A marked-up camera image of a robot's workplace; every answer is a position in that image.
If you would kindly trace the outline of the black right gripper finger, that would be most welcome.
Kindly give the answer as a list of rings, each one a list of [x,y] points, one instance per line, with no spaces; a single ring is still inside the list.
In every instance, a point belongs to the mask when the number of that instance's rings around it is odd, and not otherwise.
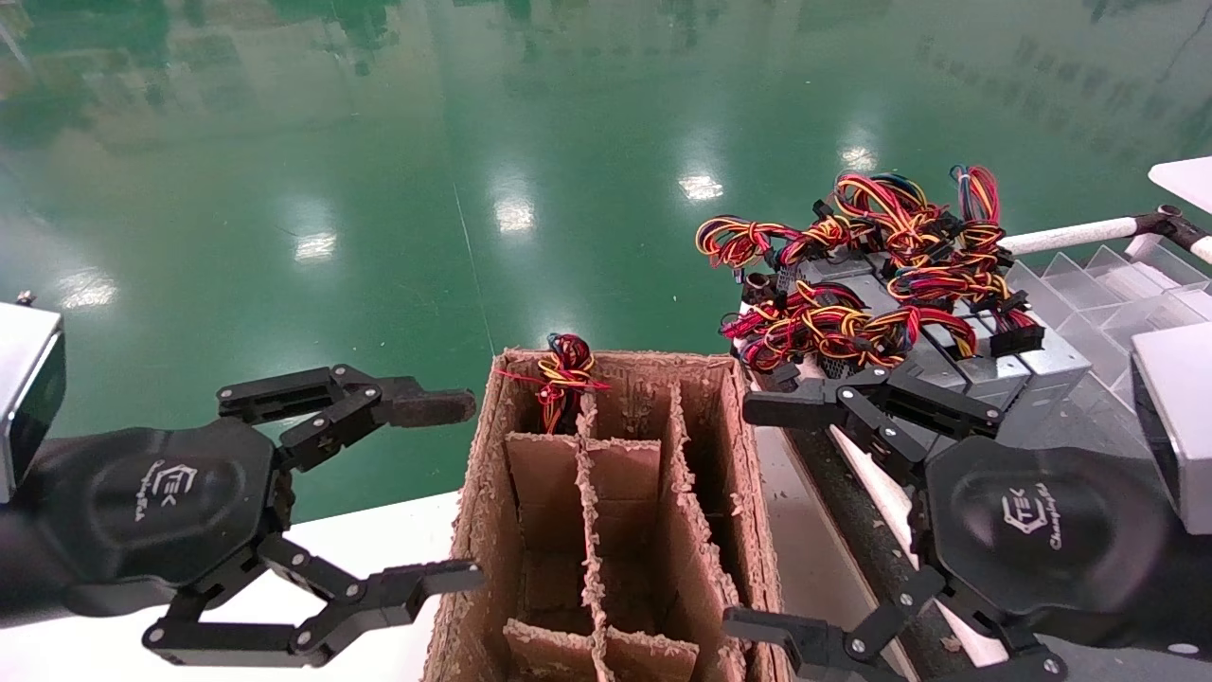
[[[1004,411],[920,379],[917,366],[867,368],[845,379],[806,379],[795,391],[749,392],[741,415],[755,426],[813,431],[837,426],[899,485],[919,485],[926,446],[907,422],[955,441],[995,439]]]

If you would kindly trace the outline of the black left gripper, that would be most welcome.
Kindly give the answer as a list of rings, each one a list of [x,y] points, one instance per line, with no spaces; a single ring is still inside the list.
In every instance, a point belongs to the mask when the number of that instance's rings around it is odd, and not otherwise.
[[[127,617],[181,591],[221,604],[290,526],[278,463],[234,419],[48,440],[19,485],[21,617]]]

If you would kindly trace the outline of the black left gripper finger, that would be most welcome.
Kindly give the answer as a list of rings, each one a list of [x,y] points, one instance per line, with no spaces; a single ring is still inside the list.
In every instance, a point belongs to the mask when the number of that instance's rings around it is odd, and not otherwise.
[[[351,366],[309,368],[295,374],[221,388],[218,414],[247,424],[299,424],[281,432],[285,469],[308,472],[381,426],[425,428],[468,422],[476,399],[468,389],[428,391],[416,377],[373,377]]]
[[[356,579],[280,534],[256,544],[255,558],[311,592],[322,609],[298,625],[204,621],[212,597],[183,591],[145,631],[143,647],[177,666],[322,667],[364,634],[413,624],[428,598],[486,581],[480,566],[465,560],[391,566]]]

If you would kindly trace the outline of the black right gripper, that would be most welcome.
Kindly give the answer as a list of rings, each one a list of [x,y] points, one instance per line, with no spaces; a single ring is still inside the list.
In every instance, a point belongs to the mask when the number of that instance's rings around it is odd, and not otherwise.
[[[920,556],[934,568],[915,571],[854,631],[728,607],[724,634],[782,648],[800,680],[901,681],[879,657],[949,596],[974,629],[994,626],[1007,657],[945,681],[1065,681],[1067,664],[1033,632],[1210,655],[1210,538],[1185,529],[1151,462],[970,437],[925,462],[922,493]]]

